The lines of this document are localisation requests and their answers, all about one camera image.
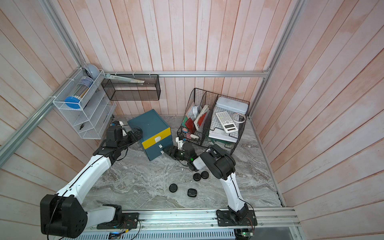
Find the teal drawer cabinet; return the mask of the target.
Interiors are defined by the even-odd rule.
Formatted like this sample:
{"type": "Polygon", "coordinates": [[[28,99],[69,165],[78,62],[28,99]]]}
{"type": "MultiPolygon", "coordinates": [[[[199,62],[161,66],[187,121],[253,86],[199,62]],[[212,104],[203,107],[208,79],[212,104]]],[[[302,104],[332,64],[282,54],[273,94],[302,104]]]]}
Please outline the teal drawer cabinet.
{"type": "MultiPolygon", "coordinates": [[[[157,133],[160,133],[167,128],[171,128],[155,110],[150,110],[138,117],[129,120],[128,125],[132,129],[140,128],[143,131],[143,137],[140,140],[141,145],[143,141],[148,140],[150,137],[156,135],[157,133]]],[[[154,144],[148,149],[144,149],[142,145],[149,161],[152,161],[163,155],[163,149],[171,146],[173,146],[172,133],[170,136],[154,144]]]]}

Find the yellow drawer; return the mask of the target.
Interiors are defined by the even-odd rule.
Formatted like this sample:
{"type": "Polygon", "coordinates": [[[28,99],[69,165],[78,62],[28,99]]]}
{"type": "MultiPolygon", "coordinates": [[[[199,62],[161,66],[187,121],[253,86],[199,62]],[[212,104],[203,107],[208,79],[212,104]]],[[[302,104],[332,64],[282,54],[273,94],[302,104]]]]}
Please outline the yellow drawer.
{"type": "Polygon", "coordinates": [[[167,129],[161,131],[160,133],[157,133],[156,135],[150,137],[148,140],[143,141],[142,145],[143,145],[144,149],[148,149],[151,146],[153,146],[154,144],[160,142],[161,140],[167,138],[170,135],[171,135],[171,128],[167,128],[167,129]]]}

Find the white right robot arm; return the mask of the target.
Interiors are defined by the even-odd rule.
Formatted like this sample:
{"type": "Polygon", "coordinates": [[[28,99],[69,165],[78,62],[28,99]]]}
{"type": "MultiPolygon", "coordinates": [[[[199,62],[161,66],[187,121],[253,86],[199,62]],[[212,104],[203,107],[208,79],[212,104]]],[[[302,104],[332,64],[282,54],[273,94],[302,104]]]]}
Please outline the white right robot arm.
{"type": "Polygon", "coordinates": [[[236,162],[227,151],[214,144],[197,155],[189,142],[184,143],[181,148],[170,146],[163,151],[176,161],[187,162],[187,166],[194,172],[207,167],[211,174],[220,180],[228,200],[226,211],[216,211],[220,227],[258,225],[254,208],[243,200],[236,180],[236,162]]]}

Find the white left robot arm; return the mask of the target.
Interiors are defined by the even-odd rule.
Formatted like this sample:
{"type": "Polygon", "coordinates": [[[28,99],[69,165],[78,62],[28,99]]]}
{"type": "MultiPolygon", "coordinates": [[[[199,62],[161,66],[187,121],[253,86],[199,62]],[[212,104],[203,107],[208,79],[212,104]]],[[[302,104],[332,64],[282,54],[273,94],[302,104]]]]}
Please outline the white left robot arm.
{"type": "Polygon", "coordinates": [[[46,195],[40,202],[41,232],[49,236],[77,238],[84,229],[98,225],[122,228],[125,217],[121,206],[104,205],[85,211],[82,203],[97,180],[116,161],[122,160],[121,153],[141,140],[143,131],[130,131],[122,126],[107,129],[106,139],[93,153],[85,167],[54,195],[46,195]]]}

